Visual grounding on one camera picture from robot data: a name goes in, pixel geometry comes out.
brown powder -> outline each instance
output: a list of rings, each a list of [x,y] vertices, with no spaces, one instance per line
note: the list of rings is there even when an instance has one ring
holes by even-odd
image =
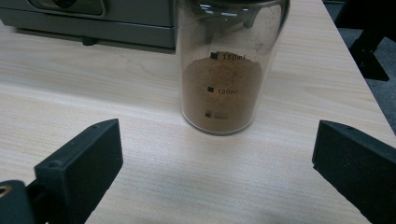
[[[253,119],[262,85],[259,63],[229,52],[189,64],[182,75],[186,119],[206,132],[239,131]]]

wood grain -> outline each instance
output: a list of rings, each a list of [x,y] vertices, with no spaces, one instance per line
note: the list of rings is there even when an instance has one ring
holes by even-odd
[[[0,181],[28,184],[51,152],[118,118],[124,165],[88,223],[368,223],[312,168],[318,121],[396,138],[321,1],[291,2],[241,133],[207,135],[182,118],[177,67],[173,54],[0,26]]]

gray machine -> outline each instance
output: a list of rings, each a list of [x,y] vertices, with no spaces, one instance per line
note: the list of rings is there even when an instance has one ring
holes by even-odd
[[[174,49],[174,0],[0,0],[4,25]]]

measuring jar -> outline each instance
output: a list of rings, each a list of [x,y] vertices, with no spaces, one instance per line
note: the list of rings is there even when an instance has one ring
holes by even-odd
[[[178,0],[181,110],[205,133],[231,134],[255,116],[289,0]]]

